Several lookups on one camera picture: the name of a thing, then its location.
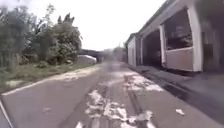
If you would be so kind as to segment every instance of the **bush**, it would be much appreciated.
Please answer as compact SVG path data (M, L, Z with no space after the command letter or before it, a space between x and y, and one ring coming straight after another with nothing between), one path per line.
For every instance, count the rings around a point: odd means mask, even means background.
M40 61L40 63L37 65L37 68L46 68L48 67L48 63L45 61Z

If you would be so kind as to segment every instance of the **grass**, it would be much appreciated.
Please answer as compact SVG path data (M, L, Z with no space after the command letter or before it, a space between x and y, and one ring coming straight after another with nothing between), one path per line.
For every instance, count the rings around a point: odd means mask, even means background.
M71 65L58 65L48 66L46 68L37 68L36 65L21 65L18 66L13 73L7 72L4 69L0 69L0 93L21 87L24 83L35 82L43 78L73 71L85 67L92 66L92 64L71 64ZM6 84L7 81L20 80L23 84L19 84L16 87L10 87Z

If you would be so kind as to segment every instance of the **street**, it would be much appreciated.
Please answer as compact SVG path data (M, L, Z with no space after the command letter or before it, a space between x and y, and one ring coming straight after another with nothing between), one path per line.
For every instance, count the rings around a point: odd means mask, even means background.
M223 127L116 61L54 76L4 95L16 128Z

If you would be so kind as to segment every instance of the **vegetation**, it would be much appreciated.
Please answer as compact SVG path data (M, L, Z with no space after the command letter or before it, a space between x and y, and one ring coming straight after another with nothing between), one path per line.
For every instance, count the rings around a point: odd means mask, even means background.
M0 7L0 91L8 90L8 80L33 81L87 66L72 65L81 49L80 32L72 26L74 17L67 14L62 20L60 16L53 24L53 5L41 19L27 10Z

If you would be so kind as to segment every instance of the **building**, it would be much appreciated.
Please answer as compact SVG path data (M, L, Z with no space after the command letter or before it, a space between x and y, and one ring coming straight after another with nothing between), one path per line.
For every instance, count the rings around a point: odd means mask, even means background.
M127 40L128 62L189 72L223 69L223 23L222 0L167 0Z

